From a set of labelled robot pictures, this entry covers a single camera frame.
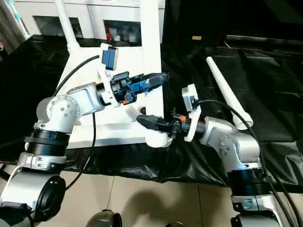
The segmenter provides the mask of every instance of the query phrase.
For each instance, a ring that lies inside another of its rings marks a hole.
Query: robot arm
[[[137,121],[148,129],[166,132],[172,138],[182,135],[185,141],[189,141],[188,135],[194,130],[194,134],[200,136],[201,144],[218,153],[232,189],[233,208],[240,213],[231,219],[232,226],[284,226],[276,199],[270,192],[270,178],[264,175],[259,160],[257,141],[221,119],[205,117],[197,122],[201,111],[193,106],[196,92],[190,94],[185,90],[182,90],[185,106],[193,118],[173,114],[171,120],[166,121],[156,116],[139,115]]]
[[[125,72],[113,77],[110,90],[102,83],[90,83],[42,100],[34,131],[25,139],[26,151],[20,154],[2,192],[0,226],[34,226],[59,212],[66,188],[60,172],[65,168],[65,150],[77,119],[102,111],[113,99],[124,105],[135,102],[137,94],[167,80],[166,73],[129,78]]]

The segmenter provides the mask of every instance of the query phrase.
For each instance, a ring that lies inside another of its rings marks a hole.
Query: white cabinet
[[[54,3],[15,2],[30,35],[63,35]],[[65,4],[77,37],[94,38],[87,5]]]
[[[80,38],[141,42],[140,0],[63,0],[71,25]],[[165,0],[158,0],[162,40]],[[17,0],[17,11],[30,35],[64,35],[53,0]]]
[[[106,30],[108,28],[115,30],[115,33],[121,36],[121,40],[123,41],[128,41],[128,38],[123,39],[122,37],[125,34],[129,38],[131,34],[133,36],[138,36],[139,34],[140,37],[136,37],[136,40],[141,39],[140,8],[95,5],[89,5],[88,8],[96,38],[106,39]],[[159,9],[160,40],[162,40],[163,21],[164,9]]]

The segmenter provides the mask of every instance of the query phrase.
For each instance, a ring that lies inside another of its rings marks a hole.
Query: white rod
[[[55,4],[59,14],[60,23],[66,38],[67,49],[71,53],[72,50],[79,48],[79,44],[72,29],[70,19],[67,16],[63,1],[55,0]]]
[[[210,68],[210,70],[213,73],[213,76],[219,86],[219,89],[221,90],[221,93],[223,94],[223,97],[226,101],[226,103],[231,106],[233,109],[235,109],[248,123],[248,125],[251,127],[253,125],[253,120],[251,116],[245,112],[243,107],[241,106],[241,103],[238,101],[236,95],[233,93],[232,89],[229,87],[228,83],[226,82],[224,76],[220,72],[218,66],[214,62],[212,57],[206,58],[207,64]],[[243,122],[240,120],[239,117],[232,114],[232,120],[237,127],[238,130],[245,130],[247,127],[243,124]]]
[[[144,74],[161,72],[158,0],[140,0],[141,38]],[[164,117],[162,87],[146,93],[146,114]],[[166,133],[147,130],[145,140],[150,147],[169,145]]]

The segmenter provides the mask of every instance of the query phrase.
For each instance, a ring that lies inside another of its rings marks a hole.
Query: tiled floor
[[[63,172],[69,183],[77,173]],[[0,180],[0,190],[4,187]],[[124,227],[165,227],[179,221],[187,227],[230,227],[231,190],[196,183],[155,183],[103,175],[83,175],[70,188],[60,213],[40,227],[85,227],[103,209],[119,212]],[[303,197],[292,195],[303,210]]]

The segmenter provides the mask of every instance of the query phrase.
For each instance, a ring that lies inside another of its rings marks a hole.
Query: orange part
[[[179,119],[184,122],[186,120],[186,116],[180,116]]]

